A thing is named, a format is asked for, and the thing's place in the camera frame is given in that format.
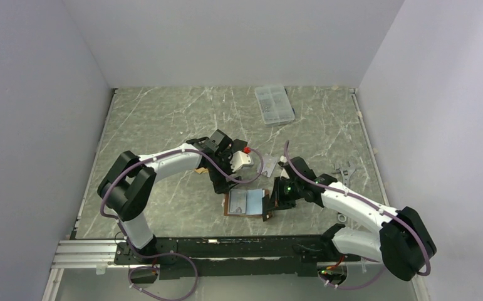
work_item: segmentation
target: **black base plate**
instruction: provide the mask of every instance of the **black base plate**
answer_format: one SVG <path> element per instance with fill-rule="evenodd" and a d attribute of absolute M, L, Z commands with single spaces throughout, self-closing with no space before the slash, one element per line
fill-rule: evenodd
<path fill-rule="evenodd" d="M 157 243 L 158 254 L 177 252 L 177 241 L 162 240 Z M 176 256 L 162 256 L 158 257 L 157 263 L 161 265 L 172 265 L 177 261 Z M 114 264 L 116 265 L 147 265 L 151 264 L 153 259 L 143 259 L 137 257 L 129 248 L 128 243 L 118 243 L 116 256 L 114 257 Z"/>
<path fill-rule="evenodd" d="M 159 253 L 173 250 L 190 257 L 197 266 L 199 276 L 285 273 L 316 277 L 317 262 L 336 262 L 340 259 L 340 255 L 310 252 L 295 247 L 298 245 L 318 249 L 321 247 L 320 235 L 157 238 L 156 244 Z M 119 243 L 117 250 L 120 254 L 116 254 L 116 265 L 150 265 L 152 262 L 133 256 L 126 243 Z M 345 259 L 359 260 L 355 255 L 348 255 Z M 162 280 L 194 276 L 193 268 L 181 258 L 161 257 L 158 263 Z"/>

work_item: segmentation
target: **marble tabletop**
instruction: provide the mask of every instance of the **marble tabletop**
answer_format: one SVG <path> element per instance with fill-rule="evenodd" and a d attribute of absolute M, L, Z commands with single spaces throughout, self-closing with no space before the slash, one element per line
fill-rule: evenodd
<path fill-rule="evenodd" d="M 291 124 L 266 127 L 254 87 L 138 87 L 116 90 L 105 135 L 95 162 L 80 216 L 77 238 L 113 238 L 118 228 L 99 214 L 96 189 L 123 151 L 153 154 L 188 139 L 210 136 L 221 129 L 232 139 L 248 141 L 262 154 L 279 157 L 290 140 L 292 157 L 303 157 L 316 174 L 334 171 L 334 163 L 356 165 L 350 188 L 376 202 L 382 193 L 373 163 L 346 87 L 286 87 L 295 110 Z M 249 179 L 256 168 L 241 171 Z M 273 177 L 238 188 L 272 190 Z M 223 195 L 214 193 L 207 174 L 187 171 L 155 184 L 145 215 L 157 236 L 247 236 L 322 234 L 337 222 L 336 212 L 303 200 L 274 217 L 224 216 Z"/>

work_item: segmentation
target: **cable clip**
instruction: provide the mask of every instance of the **cable clip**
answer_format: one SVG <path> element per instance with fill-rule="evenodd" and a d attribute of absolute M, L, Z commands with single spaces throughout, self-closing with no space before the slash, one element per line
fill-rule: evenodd
<path fill-rule="evenodd" d="M 348 187 L 346 187 L 344 184 L 343 184 L 343 192 L 345 196 L 348 196 L 348 192 L 350 192 L 350 189 L 348 189 Z"/>

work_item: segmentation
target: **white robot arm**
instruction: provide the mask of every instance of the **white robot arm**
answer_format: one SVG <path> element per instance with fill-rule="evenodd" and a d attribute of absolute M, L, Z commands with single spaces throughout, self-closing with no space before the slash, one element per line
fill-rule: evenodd
<path fill-rule="evenodd" d="M 333 257 L 354 254 L 383 262 L 396 277 L 409 281 L 437 252 L 414 209 L 397 210 L 378 204 L 332 176 L 316 176 L 301 157 L 288 159 L 281 166 L 284 171 L 274 180 L 267 210 L 289 209 L 295 207 L 296 200 L 304 198 L 341 212 L 368 230 L 353 230 L 343 224 L 330 227 L 321 236 L 321 242 L 322 249 Z"/>

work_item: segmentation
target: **red wire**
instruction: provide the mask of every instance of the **red wire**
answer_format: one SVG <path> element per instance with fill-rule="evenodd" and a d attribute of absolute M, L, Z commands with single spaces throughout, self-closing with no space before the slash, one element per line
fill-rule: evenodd
<path fill-rule="evenodd" d="M 333 269 L 337 268 L 341 264 L 341 262 L 343 262 L 344 259 L 345 259 L 345 256 L 342 255 L 341 258 L 339 259 L 339 261 L 335 265 L 330 265 L 326 269 L 327 270 L 333 270 Z"/>

